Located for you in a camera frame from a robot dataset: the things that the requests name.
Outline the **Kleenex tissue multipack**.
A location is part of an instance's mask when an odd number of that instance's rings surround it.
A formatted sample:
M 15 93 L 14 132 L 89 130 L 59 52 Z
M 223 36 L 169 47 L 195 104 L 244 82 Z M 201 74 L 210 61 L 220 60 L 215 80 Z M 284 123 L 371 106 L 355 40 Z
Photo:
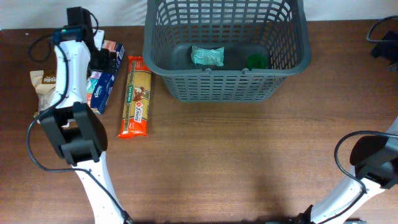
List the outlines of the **Kleenex tissue multipack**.
M 96 114 L 103 114 L 105 111 L 124 57 L 124 46 L 121 43 L 105 40 L 102 48 L 116 54 L 116 70 L 111 73 L 92 71 L 87 79 L 87 104 Z

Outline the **mint green wipes packet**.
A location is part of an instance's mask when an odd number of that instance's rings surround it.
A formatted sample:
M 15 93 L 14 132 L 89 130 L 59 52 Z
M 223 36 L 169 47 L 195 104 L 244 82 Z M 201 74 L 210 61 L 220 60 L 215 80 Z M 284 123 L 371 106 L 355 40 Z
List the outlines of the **mint green wipes packet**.
M 224 65 L 224 47 L 203 49 L 192 46 L 191 60 L 194 64 L 222 67 Z

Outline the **green lid jar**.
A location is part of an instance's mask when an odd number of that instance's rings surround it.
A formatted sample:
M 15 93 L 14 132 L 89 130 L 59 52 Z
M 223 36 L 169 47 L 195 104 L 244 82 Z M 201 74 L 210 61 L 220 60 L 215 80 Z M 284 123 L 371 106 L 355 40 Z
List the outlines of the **green lid jar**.
M 252 54 L 246 60 L 246 68 L 252 69 L 268 69 L 268 61 L 261 54 Z

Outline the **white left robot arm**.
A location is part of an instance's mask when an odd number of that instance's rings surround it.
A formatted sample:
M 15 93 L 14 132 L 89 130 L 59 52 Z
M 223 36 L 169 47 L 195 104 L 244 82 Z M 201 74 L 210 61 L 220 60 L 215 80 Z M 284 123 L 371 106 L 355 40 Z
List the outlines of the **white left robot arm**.
M 102 47 L 104 32 L 86 25 L 54 31 L 57 57 L 54 98 L 39 116 L 57 155 L 79 177 L 90 202 L 95 223 L 132 223 L 113 189 L 106 164 L 106 130 L 87 104 L 86 80 L 91 71 L 116 70 L 117 55 Z

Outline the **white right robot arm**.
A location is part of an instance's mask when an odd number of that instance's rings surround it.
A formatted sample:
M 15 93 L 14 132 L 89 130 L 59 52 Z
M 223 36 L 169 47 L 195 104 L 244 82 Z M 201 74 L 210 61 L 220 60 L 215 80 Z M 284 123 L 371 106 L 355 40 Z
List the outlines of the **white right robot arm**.
M 340 146 L 359 136 L 350 155 L 350 170 L 338 158 Z M 295 223 L 346 223 L 347 219 L 373 196 L 397 185 L 397 121 L 386 132 L 355 131 L 335 146 L 334 160 L 345 175 L 321 202 L 300 213 Z

